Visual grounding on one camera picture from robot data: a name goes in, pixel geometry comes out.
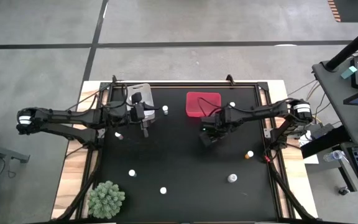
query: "red plastic bin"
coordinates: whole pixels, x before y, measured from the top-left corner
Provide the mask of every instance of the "red plastic bin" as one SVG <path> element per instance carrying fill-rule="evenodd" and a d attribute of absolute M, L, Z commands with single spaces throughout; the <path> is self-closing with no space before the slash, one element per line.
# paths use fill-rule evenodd
<path fill-rule="evenodd" d="M 219 93 L 188 92 L 186 94 L 187 116 L 194 118 L 204 117 L 217 108 L 205 102 L 205 100 L 213 105 L 221 106 L 221 95 Z"/>

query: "green succulent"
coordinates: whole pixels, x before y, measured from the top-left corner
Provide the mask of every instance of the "green succulent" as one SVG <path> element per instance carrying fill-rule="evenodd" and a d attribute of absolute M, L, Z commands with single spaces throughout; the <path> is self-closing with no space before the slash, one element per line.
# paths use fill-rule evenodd
<path fill-rule="evenodd" d="M 88 214 L 95 218 L 112 218 L 119 213 L 125 193 L 120 192 L 118 185 L 111 181 L 100 183 L 90 190 L 88 199 Z"/>

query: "concrete floor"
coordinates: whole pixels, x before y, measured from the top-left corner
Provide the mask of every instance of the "concrete floor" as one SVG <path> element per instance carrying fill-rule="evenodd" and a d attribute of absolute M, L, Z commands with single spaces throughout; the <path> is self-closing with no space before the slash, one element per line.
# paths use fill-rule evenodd
<path fill-rule="evenodd" d="M 0 44 L 91 43 L 102 0 L 0 0 Z M 358 24 L 337 23 L 326 0 L 110 0 L 100 43 L 256 40 L 351 40 Z M 90 80 L 282 79 L 287 92 L 313 79 L 311 66 L 343 46 L 98 49 Z M 16 113 L 27 106 L 65 109 L 77 99 L 89 49 L 0 50 L 0 145 L 31 154 L 5 177 L 0 223 L 50 218 L 67 141 L 18 136 Z M 304 98 L 308 89 L 294 97 Z M 322 91 L 310 103 L 318 105 Z M 338 121 L 329 107 L 319 114 Z M 338 196 L 337 170 L 310 174 L 320 218 L 358 223 L 358 192 Z"/>

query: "wooden board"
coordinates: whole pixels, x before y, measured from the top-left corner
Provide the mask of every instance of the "wooden board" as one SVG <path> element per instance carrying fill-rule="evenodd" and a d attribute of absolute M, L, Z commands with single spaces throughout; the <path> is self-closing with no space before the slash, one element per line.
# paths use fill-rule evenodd
<path fill-rule="evenodd" d="M 274 103 L 278 100 L 282 100 L 287 98 L 287 92 L 285 90 L 285 85 L 283 80 L 241 80 L 237 82 L 268 82 L 270 99 Z M 80 101 L 85 99 L 87 96 L 95 93 L 99 90 L 100 81 L 87 81 L 84 82 Z M 261 91 L 262 102 L 266 102 L 266 97 L 264 93 Z M 93 98 L 89 98 L 78 105 L 78 111 L 87 110 L 92 103 Z M 284 119 L 276 118 L 276 125 L 280 126 Z M 294 145 L 298 145 L 295 140 L 289 140 L 289 143 Z M 78 149 L 80 144 L 77 141 L 69 142 L 67 153 Z M 287 179 L 290 186 L 291 191 L 297 197 L 299 202 L 305 209 L 314 217 L 317 217 L 316 207 L 314 205 L 313 195 L 311 193 L 308 174 L 306 173 L 306 167 L 303 162 L 302 153 L 299 149 L 294 147 L 288 147 L 283 149 L 283 158 L 285 163 L 285 170 L 287 172 Z M 57 218 L 61 215 L 67 206 L 73 201 L 75 195 L 80 191 L 81 180 L 84 172 L 86 160 L 86 149 L 80 149 L 78 152 L 72 154 L 68 157 L 63 165 L 62 175 L 60 177 L 60 183 L 57 190 L 57 195 L 55 199 L 55 204 L 52 210 L 51 218 Z M 287 210 L 287 201 L 284 193 L 279 187 L 279 195 L 280 202 L 283 210 L 283 216 L 288 217 Z M 86 216 L 88 207 L 84 206 L 83 216 Z"/>

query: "metal rod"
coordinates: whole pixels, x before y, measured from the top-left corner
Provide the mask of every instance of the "metal rod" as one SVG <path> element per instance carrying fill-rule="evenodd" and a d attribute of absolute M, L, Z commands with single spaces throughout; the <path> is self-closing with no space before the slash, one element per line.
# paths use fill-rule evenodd
<path fill-rule="evenodd" d="M 328 71 L 333 71 L 338 65 L 342 64 L 347 58 L 358 51 L 358 36 L 342 49 L 335 57 L 333 57 L 326 65 L 325 68 Z"/>

